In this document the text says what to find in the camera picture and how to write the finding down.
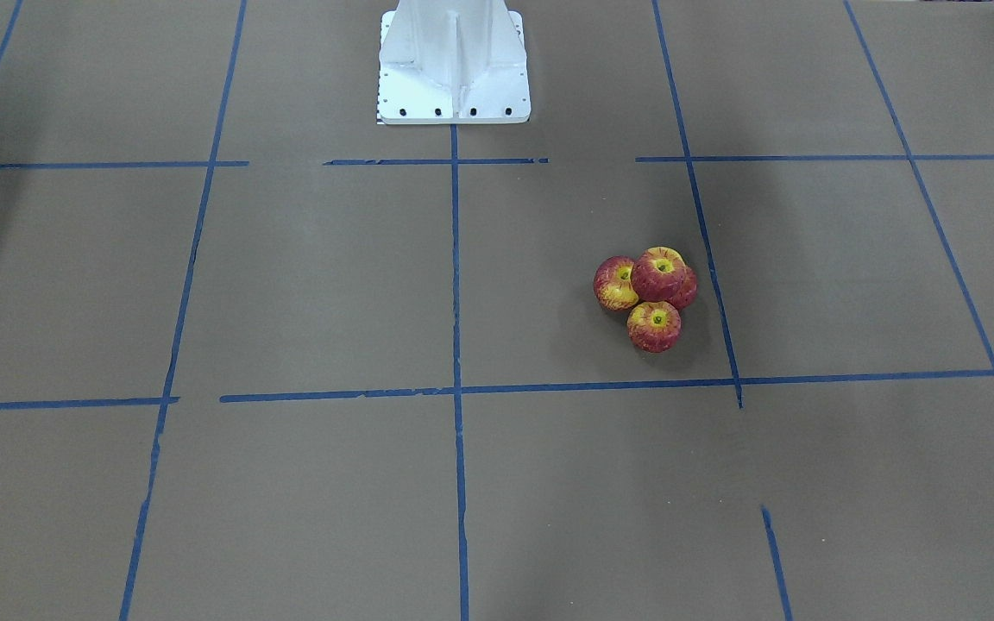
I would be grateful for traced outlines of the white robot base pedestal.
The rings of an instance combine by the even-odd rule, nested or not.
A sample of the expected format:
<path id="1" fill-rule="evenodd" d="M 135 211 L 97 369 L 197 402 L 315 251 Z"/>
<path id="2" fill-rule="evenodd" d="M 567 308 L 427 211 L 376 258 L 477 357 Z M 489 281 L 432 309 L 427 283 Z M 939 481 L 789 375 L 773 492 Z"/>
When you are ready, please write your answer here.
<path id="1" fill-rule="evenodd" d="M 505 1 L 399 1 L 380 22 L 376 121 L 525 123 L 525 24 Z"/>

